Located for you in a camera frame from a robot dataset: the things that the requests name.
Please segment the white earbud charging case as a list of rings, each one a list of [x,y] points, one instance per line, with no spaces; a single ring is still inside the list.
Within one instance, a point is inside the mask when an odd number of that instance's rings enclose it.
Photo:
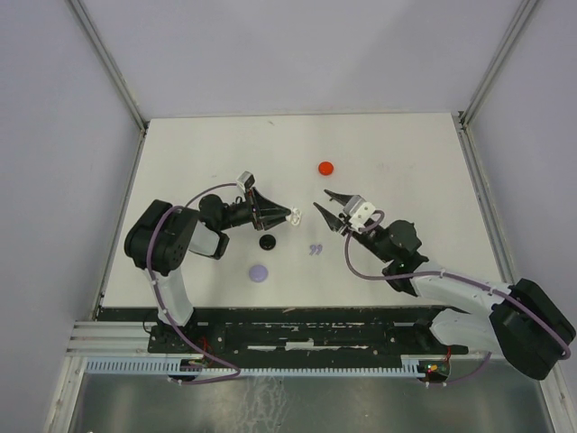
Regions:
[[[302,220],[302,212],[300,209],[293,207],[290,210],[290,214],[288,216],[286,216],[286,220],[292,225],[292,226],[299,226]]]

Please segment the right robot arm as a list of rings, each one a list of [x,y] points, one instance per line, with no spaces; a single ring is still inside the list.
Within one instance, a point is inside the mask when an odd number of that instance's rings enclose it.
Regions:
[[[386,265],[379,275],[367,275],[346,256],[353,275],[385,281],[396,292],[444,305],[415,328],[414,342],[421,351],[460,345],[501,354],[520,373],[538,381],[571,357],[576,330],[536,282],[520,279],[507,284],[451,272],[419,252],[422,242],[413,223],[395,220],[382,226],[384,212],[363,197],[326,194],[342,205],[342,211],[335,215],[320,204],[315,207],[329,229],[343,236],[344,250],[356,241]]]

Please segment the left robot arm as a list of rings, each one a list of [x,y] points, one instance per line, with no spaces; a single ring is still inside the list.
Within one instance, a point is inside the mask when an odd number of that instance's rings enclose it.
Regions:
[[[266,231],[285,222],[297,223],[300,218],[297,209],[265,198],[255,187],[227,204],[215,191],[228,186],[217,185],[192,198],[198,208],[154,199],[124,240],[125,255],[147,275],[159,320],[173,325],[169,342],[181,352],[191,351],[199,341],[198,328],[188,323],[194,307],[181,271],[187,254],[219,260],[230,241],[227,230],[250,225]]]

